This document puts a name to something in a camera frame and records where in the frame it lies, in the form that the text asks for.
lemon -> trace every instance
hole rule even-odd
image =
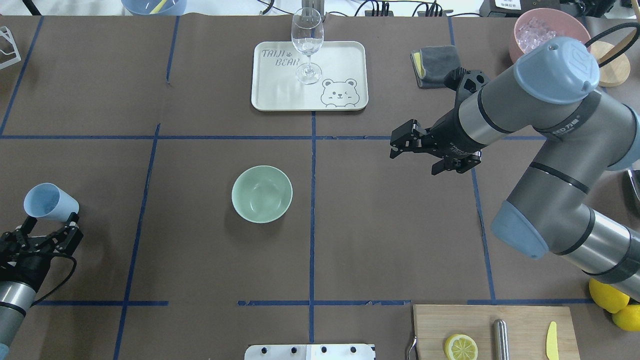
[[[464,334],[449,336],[444,343],[444,353],[449,360],[476,360],[478,346],[476,342]]]
[[[593,278],[589,280],[589,293],[598,306],[612,314],[622,310],[629,303],[629,296]]]
[[[640,305],[628,305],[611,317],[620,329],[640,331]]]

cutting board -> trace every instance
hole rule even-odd
[[[555,321],[560,360],[580,360],[568,307],[491,305],[414,305],[419,359],[446,360],[444,342],[453,334],[466,334],[476,341],[478,360],[495,359],[492,326],[496,319],[507,323],[512,359],[548,360],[547,329]]]

power strip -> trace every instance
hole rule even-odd
[[[380,16],[393,16],[394,12],[389,10],[389,14],[388,15],[374,15],[375,11],[373,10],[365,10],[364,11],[364,15],[365,16],[371,16],[371,17],[380,17]]]

gray cloth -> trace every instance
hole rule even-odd
[[[424,69],[424,76],[420,77],[418,64],[415,63],[413,54],[411,54],[411,60],[413,63],[413,70],[415,71],[415,78],[418,82],[419,88],[433,89],[443,88],[444,77],[453,69],[460,67],[460,57],[458,56],[458,50],[455,46],[428,46],[423,47],[420,51],[420,57],[422,58],[422,68]]]

yellow knife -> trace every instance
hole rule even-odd
[[[559,360],[558,357],[558,335],[556,322],[549,324],[547,330],[547,357],[549,360]]]

